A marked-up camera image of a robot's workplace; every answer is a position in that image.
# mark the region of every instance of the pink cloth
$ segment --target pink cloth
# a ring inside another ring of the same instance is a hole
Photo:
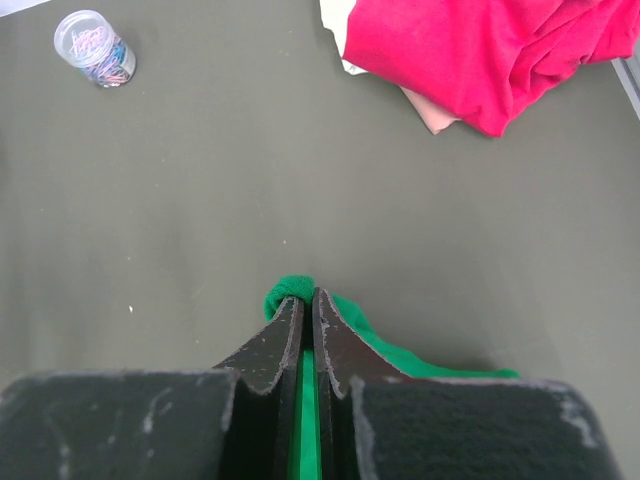
[[[440,133],[453,122],[460,120],[422,95],[404,87],[400,88],[413,105],[413,108],[416,109],[424,124],[434,135]]]
[[[628,57],[640,0],[358,0],[345,60],[491,136],[578,66]]]

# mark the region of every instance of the green cloth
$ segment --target green cloth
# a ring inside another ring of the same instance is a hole
[[[285,297],[300,298],[307,307],[311,306],[315,284],[311,277],[291,275],[283,277],[271,289],[264,300],[264,316],[267,322],[273,318]],[[485,377],[519,378],[519,374],[510,369],[494,372],[473,372],[451,370],[423,362],[416,355],[382,340],[371,328],[367,317],[360,307],[346,298],[333,295],[333,300],[344,321],[353,328],[373,349],[386,358],[397,369],[407,375],[420,378],[430,377]],[[298,465],[292,465],[293,478],[301,480],[320,480],[320,432],[318,428],[318,402],[316,392],[315,360],[313,352],[306,350],[302,355],[302,379],[298,381],[298,415],[294,433],[293,458]]]

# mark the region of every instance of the red fabric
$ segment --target red fabric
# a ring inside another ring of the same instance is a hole
[[[628,57],[640,0],[358,0],[344,59],[491,136],[580,64]]]

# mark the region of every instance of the gray tabletop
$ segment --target gray tabletop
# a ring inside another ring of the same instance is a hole
[[[138,56],[100,90],[52,45],[99,10]],[[212,365],[313,275],[449,367],[566,380],[640,469],[640,124],[610,65],[504,138],[431,136],[341,70],[317,0],[54,0],[0,19],[0,383]]]

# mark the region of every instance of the clear plastic container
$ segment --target clear plastic container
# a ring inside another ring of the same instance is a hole
[[[101,87],[124,85],[136,70],[136,56],[102,15],[80,10],[66,17],[53,44],[69,65]]]

